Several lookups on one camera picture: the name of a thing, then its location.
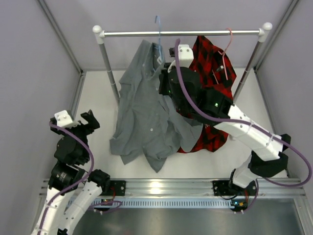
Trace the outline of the grey button shirt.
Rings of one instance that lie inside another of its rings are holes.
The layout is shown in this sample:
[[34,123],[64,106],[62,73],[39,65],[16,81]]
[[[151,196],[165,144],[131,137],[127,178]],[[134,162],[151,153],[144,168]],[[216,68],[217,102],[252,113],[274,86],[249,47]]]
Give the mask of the grey button shirt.
[[128,164],[144,155],[159,172],[167,157],[180,148],[189,152],[196,145],[203,124],[181,116],[169,96],[158,92],[164,63],[158,61],[157,44],[142,40],[121,85],[115,133],[110,150]]

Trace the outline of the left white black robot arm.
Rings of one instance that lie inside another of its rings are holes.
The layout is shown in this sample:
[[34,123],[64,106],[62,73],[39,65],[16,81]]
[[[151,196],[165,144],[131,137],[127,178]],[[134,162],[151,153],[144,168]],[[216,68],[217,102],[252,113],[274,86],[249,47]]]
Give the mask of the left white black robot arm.
[[49,126],[62,138],[54,157],[56,165],[48,181],[45,204],[32,231],[34,235],[71,235],[99,195],[111,189],[111,177],[94,169],[94,156],[87,136],[100,127],[92,110],[81,114],[83,124],[63,110],[55,113]]

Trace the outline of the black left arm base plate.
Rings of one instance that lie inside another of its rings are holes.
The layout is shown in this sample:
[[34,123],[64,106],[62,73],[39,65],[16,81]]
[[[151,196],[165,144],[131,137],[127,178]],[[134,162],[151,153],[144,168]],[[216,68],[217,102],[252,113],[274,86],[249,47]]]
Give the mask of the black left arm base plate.
[[107,195],[109,196],[124,196],[126,191],[126,181],[111,180]]

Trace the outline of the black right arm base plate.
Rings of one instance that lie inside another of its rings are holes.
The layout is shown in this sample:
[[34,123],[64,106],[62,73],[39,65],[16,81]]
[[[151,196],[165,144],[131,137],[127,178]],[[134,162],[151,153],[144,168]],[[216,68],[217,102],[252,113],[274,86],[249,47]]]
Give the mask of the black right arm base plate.
[[229,180],[212,182],[215,196],[244,196],[245,189],[232,184]]

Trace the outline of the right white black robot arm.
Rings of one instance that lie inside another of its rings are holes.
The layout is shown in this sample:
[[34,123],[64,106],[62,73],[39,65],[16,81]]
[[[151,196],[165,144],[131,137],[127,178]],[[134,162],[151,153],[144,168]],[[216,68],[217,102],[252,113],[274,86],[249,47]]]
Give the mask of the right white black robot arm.
[[232,135],[250,148],[251,154],[232,171],[227,188],[240,194],[258,177],[270,178],[287,168],[291,137],[267,131],[246,116],[226,95],[214,88],[202,88],[200,74],[169,63],[159,76],[160,94],[170,98],[174,111],[186,120]]

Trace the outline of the blue wire hanger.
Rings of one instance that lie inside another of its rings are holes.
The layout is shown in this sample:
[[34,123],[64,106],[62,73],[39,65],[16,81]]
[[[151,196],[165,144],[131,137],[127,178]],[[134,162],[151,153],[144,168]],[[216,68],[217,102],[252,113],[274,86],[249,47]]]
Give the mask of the blue wire hanger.
[[162,53],[162,46],[161,46],[161,20],[160,20],[160,16],[156,15],[155,17],[155,23],[158,23],[158,44],[154,45],[154,49],[158,50],[158,58],[156,59],[156,61],[161,64],[164,60],[164,56]]

